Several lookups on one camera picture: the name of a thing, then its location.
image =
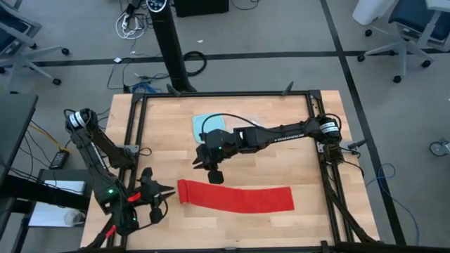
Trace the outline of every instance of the white container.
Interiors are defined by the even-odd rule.
[[[361,25],[368,25],[383,16],[395,0],[359,0],[353,18]]]

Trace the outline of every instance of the wooden table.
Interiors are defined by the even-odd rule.
[[[321,93],[325,111],[340,116],[342,136],[345,140],[351,140],[339,92]],[[137,105],[132,140],[137,131],[140,104]],[[118,145],[124,141],[130,106],[131,95],[116,95],[112,100],[106,134]],[[151,148],[153,154],[140,157],[138,177],[143,168],[152,167],[154,179],[166,186],[176,187],[179,179],[207,183],[207,172],[193,169],[191,164],[198,146],[193,138],[192,116],[209,112],[248,117],[265,127],[308,118],[304,96],[150,98],[141,147]],[[227,129],[244,126],[236,119],[224,119]],[[345,159],[358,164],[357,158],[350,154],[345,154]],[[332,244],[313,139],[286,141],[270,145],[256,154],[236,155],[219,167],[224,172],[224,186],[243,189],[290,186],[295,210],[271,214],[234,214],[190,204],[181,205],[178,195],[174,195],[168,199],[167,217],[156,226],[132,233],[128,237],[127,249],[301,247],[320,245],[321,240]],[[349,211],[370,236],[378,239],[361,172],[349,164],[341,164],[339,170]],[[138,207],[136,210],[140,224],[147,224],[150,208]],[[342,219],[337,213],[341,238],[345,239]],[[95,238],[107,220],[108,216],[92,198],[82,246]]]

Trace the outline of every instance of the white cable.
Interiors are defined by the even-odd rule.
[[[121,38],[121,39],[138,39],[139,37],[141,37],[144,32],[146,31],[144,27],[140,27],[139,22],[138,22],[138,18],[134,17],[134,22],[135,22],[135,28],[132,29],[131,31],[127,32],[126,29],[124,29],[121,25],[122,28],[122,34],[120,34],[119,32],[119,23],[123,18],[125,18],[126,13],[123,13],[115,22],[115,32],[117,33],[117,35]]]

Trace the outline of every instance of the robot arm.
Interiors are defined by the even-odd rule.
[[[218,164],[238,153],[256,153],[272,143],[310,137],[324,144],[324,153],[330,162],[343,160],[339,149],[342,140],[340,126],[335,119],[325,115],[309,118],[305,122],[265,129],[260,126],[235,128],[233,133],[220,129],[201,134],[205,144],[197,147],[194,169],[206,169],[210,183],[223,183],[224,177],[218,171]]]
[[[125,185],[109,172],[99,149],[108,157],[115,169],[136,169],[136,156],[128,148],[119,148],[98,127],[97,115],[90,109],[83,109],[66,116],[65,128],[70,139],[77,146],[92,176],[92,187],[97,203],[105,214],[112,214],[115,230],[120,235],[128,235],[140,229],[135,207],[150,205],[151,223],[162,218],[160,204],[174,192],[173,187],[161,186],[151,180],[151,168],[143,170],[141,187],[128,190]]]

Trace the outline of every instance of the red towel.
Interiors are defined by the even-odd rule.
[[[258,214],[294,210],[293,194],[289,187],[243,190],[189,180],[178,180],[180,203],[201,207]]]

